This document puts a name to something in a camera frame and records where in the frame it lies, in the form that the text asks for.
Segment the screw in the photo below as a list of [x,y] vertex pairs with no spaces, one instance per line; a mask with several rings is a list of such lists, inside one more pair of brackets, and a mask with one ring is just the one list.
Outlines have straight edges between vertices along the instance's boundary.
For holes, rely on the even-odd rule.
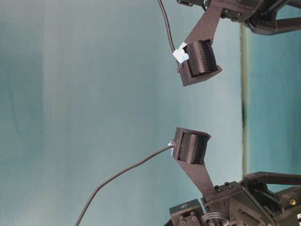
[[290,205],[295,206],[297,204],[297,201],[295,199],[292,199],[290,201]]

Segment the white tape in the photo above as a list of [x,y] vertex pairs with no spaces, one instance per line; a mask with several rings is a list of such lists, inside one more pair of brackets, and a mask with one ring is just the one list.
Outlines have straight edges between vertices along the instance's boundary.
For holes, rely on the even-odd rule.
[[187,46],[185,42],[183,42],[178,49],[176,49],[173,52],[174,57],[177,59],[177,61],[182,64],[185,60],[189,59],[189,55],[185,53],[184,47]]
[[173,156],[174,148],[171,148],[171,156]]
[[298,218],[299,224],[300,224],[300,226],[301,226],[301,214],[298,214],[298,215],[297,215],[297,218]]

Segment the blue-green background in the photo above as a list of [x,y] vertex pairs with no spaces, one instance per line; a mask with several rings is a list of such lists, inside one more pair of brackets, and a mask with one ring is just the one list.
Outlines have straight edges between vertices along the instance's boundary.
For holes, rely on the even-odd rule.
[[245,171],[301,174],[301,32],[243,38]]
[[[202,15],[165,0],[175,45]],[[156,0],[0,1],[0,225],[73,225],[94,188],[207,132],[214,184],[242,176],[239,25],[222,20],[223,72],[183,87]],[[81,225],[163,225],[201,194],[161,154],[103,188]]]

